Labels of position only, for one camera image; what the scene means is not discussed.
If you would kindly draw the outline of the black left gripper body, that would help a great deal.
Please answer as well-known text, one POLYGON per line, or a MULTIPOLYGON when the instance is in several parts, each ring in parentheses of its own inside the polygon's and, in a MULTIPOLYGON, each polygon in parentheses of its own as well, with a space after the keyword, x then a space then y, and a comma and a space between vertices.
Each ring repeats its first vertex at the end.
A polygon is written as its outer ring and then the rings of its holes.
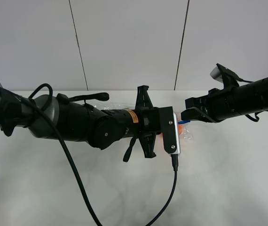
POLYGON ((134 112, 138 116, 138 132, 135 140, 139 139, 145 158, 154 158, 156 136, 159 134, 158 107, 154 107, 148 95, 149 86, 142 85, 137 88, 137 97, 134 112))

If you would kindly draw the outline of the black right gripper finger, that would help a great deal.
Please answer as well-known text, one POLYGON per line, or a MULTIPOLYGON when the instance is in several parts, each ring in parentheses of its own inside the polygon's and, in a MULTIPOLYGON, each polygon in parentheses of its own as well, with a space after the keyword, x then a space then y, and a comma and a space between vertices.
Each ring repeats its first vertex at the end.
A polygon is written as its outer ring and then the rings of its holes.
POLYGON ((198 108, 205 106, 206 96, 191 97, 185 100, 186 109, 198 108))
POLYGON ((182 121, 202 121, 202 122, 208 122, 208 123, 216 123, 216 120, 214 120, 212 117, 210 117, 206 112, 197 109, 186 109, 183 112, 181 112, 181 120, 182 121))

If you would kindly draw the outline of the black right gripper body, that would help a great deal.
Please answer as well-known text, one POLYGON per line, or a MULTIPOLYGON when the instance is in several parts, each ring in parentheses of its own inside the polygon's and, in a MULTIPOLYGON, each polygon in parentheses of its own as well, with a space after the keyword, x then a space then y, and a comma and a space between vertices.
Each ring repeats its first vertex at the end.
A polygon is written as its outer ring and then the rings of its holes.
POLYGON ((202 120, 205 122, 218 123, 225 119, 235 117, 233 106, 234 87, 217 89, 213 88, 205 96, 205 106, 203 107, 202 120))

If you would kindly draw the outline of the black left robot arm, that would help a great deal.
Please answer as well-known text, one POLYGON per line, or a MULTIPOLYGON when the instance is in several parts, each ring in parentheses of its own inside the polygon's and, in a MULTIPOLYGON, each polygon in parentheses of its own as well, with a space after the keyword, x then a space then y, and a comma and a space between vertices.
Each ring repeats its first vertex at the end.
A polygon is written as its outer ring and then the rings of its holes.
POLYGON ((134 109, 99 110, 89 100, 107 101, 109 94, 95 93, 68 97, 52 92, 28 98, 0 87, 0 129, 11 136, 15 127, 28 128, 37 138, 87 142, 94 148, 106 149, 112 143, 130 138, 130 147, 140 141, 145 158, 154 158, 154 145, 159 126, 150 126, 157 117, 150 102, 147 86, 138 88, 134 109))

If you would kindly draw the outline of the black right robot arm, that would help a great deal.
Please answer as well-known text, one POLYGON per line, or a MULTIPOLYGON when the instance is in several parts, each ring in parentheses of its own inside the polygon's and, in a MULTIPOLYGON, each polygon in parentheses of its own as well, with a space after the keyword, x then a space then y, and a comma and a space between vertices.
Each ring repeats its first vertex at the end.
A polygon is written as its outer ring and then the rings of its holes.
POLYGON ((258 81, 244 81, 232 70, 217 64, 211 77, 223 83, 223 89, 211 89, 202 97, 185 100, 183 121, 219 123, 225 119, 245 115, 258 122, 258 114, 268 111, 268 77, 258 81))

